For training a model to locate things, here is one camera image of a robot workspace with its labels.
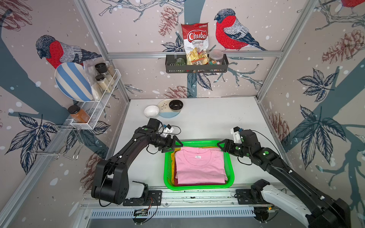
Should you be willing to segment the pink t-shirt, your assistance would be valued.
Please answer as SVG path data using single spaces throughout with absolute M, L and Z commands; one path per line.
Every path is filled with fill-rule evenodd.
M 182 147 L 175 153 L 175 178 L 179 185 L 225 184 L 224 165 L 219 148 Z

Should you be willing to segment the dark red t-shirt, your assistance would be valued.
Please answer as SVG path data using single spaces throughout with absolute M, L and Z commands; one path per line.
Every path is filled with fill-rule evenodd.
M 224 185 L 226 184 L 227 181 L 225 181 L 224 183 L 193 183 L 193 184 L 179 184 L 178 179 L 174 179 L 174 184 L 176 187 L 181 187 L 181 186 L 208 186 L 208 185 Z

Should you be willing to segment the green plastic basket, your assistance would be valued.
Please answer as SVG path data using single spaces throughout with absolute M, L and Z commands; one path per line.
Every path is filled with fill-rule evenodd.
M 223 153 L 224 155 L 224 169 L 227 176 L 227 183 L 224 185 L 208 185 L 208 186 L 181 186 L 176 187 L 171 183 L 171 153 L 165 153 L 164 156 L 164 172 L 163 181 L 165 186 L 173 191 L 192 191 L 192 190 L 206 190 L 206 189 L 225 189 L 230 188 L 235 180 L 235 174 L 232 167 L 230 155 Z

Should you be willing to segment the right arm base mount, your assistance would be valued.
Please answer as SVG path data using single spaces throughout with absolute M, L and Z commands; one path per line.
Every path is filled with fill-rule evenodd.
M 239 205 L 272 205 L 264 200 L 262 191 L 258 189 L 236 189 L 234 197 Z

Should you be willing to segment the yellow t-shirt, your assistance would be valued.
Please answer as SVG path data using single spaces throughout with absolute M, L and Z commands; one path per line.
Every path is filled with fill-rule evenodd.
M 176 176 L 175 155 L 178 151 L 180 151 L 180 148 L 175 149 L 175 151 L 171 153 L 171 183 L 174 186 L 176 186 L 176 184 L 177 184 L 177 179 L 175 177 Z

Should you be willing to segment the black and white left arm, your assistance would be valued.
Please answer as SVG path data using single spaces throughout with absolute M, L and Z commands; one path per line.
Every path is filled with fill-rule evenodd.
M 175 134 L 163 136 L 159 132 L 162 122 L 151 118 L 147 125 L 134 131 L 130 141 L 113 157 L 101 159 L 96 165 L 91 196 L 109 203 L 121 204 L 129 191 L 128 170 L 140 152 L 153 145 L 162 153 L 172 152 L 183 147 Z

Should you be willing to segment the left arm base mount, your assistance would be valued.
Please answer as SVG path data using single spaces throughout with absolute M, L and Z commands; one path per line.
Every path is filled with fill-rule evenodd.
M 162 191 L 147 191 L 140 198 L 125 199 L 123 206 L 160 206 L 162 199 Z

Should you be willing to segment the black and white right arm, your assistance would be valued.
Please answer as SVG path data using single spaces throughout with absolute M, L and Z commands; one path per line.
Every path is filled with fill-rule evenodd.
M 333 199 L 297 174 L 279 154 L 262 147 L 253 130 L 231 129 L 233 139 L 217 143 L 221 151 L 236 157 L 248 157 L 252 164 L 274 176 L 295 197 L 281 192 L 260 179 L 251 188 L 253 200 L 273 204 L 307 228 L 350 228 L 350 208 L 342 199 Z

